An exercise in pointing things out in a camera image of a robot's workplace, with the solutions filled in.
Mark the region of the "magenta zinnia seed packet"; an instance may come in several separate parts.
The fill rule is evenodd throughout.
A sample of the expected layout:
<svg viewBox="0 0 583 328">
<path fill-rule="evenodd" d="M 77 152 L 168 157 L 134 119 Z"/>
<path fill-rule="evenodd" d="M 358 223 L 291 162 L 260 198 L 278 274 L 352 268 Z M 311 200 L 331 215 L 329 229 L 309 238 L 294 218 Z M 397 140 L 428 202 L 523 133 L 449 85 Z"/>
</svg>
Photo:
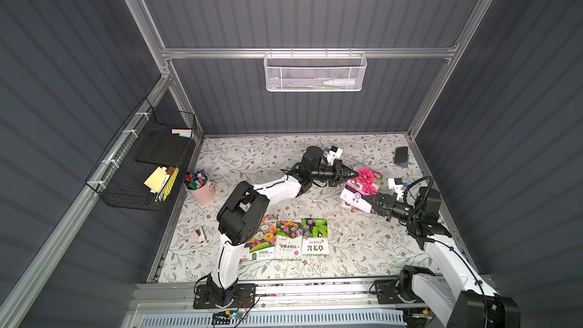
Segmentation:
<svg viewBox="0 0 583 328">
<path fill-rule="evenodd" d="M 346 182 L 340 194 L 342 206 L 366 214 L 374 214 L 372 205 L 364 200 L 364 196 L 375 195 L 379 192 L 384 184 L 383 175 L 361 163 L 356 163 L 354 169 L 358 177 Z"/>
</svg>

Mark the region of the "green leaf purple seed packet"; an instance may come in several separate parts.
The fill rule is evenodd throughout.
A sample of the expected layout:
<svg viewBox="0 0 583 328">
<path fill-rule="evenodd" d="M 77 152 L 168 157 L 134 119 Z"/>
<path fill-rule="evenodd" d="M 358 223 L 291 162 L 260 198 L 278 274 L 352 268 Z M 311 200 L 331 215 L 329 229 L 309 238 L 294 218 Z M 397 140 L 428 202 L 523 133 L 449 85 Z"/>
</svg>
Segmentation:
<svg viewBox="0 0 583 328">
<path fill-rule="evenodd" d="M 329 255 L 328 219 L 302 219 L 302 254 Z"/>
</svg>

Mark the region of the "sunflowers moss rose seed packet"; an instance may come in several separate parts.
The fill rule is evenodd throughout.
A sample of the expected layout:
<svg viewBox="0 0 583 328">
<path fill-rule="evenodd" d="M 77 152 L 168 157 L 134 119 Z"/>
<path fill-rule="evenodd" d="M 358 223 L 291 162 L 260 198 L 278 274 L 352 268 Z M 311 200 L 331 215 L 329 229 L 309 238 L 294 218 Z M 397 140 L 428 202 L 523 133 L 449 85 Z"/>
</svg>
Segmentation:
<svg viewBox="0 0 583 328">
<path fill-rule="evenodd" d="M 294 221 L 276 223 L 275 259 L 294 261 L 302 258 L 302 225 Z"/>
</svg>

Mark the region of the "mixed ranunculus seed packet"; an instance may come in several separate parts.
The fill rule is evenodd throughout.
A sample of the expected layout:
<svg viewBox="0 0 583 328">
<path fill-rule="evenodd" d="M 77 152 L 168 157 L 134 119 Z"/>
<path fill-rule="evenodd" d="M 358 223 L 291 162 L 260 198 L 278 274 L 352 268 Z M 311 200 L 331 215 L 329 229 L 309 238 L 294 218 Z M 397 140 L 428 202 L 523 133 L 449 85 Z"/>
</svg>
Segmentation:
<svg viewBox="0 0 583 328">
<path fill-rule="evenodd" d="M 275 258 L 278 220 L 275 214 L 262 218 L 258 231 L 246 244 L 251 261 L 271 261 Z"/>
</svg>

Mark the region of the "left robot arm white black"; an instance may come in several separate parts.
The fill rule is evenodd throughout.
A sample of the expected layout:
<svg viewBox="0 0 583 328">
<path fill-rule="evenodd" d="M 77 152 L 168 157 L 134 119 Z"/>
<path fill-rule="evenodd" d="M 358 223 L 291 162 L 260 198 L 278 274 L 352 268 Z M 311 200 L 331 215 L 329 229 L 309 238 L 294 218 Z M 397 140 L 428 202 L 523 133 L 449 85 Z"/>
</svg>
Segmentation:
<svg viewBox="0 0 583 328">
<path fill-rule="evenodd" d="M 235 297 L 238 264 L 244 245 L 256 235 L 267 208 L 284 200 L 302 196 L 313 185 L 337 187 L 359 176 L 337 157 L 340 149 L 331 147 L 328 156 L 320 147 L 310 146 L 302 160 L 272 182 L 252 185 L 239 182 L 217 214 L 220 250 L 206 287 L 220 307 Z"/>
</svg>

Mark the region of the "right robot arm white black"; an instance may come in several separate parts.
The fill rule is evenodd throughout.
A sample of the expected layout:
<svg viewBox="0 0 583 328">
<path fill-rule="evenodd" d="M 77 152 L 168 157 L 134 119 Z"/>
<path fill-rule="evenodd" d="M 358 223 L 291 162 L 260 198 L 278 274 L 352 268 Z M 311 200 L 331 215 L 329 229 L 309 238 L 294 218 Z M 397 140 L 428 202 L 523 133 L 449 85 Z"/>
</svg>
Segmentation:
<svg viewBox="0 0 583 328">
<path fill-rule="evenodd" d="M 427 186 L 419 189 L 414 203 L 407 201 L 409 188 L 402 196 L 379 193 L 363 198 L 376 214 L 398 220 L 439 270 L 405 265 L 391 282 L 376 282 L 377 296 L 395 296 L 406 304 L 422 301 L 444 327 L 519 327 L 519 306 L 499 294 L 459 250 L 439 222 L 442 197 L 433 178 L 423 180 Z"/>
</svg>

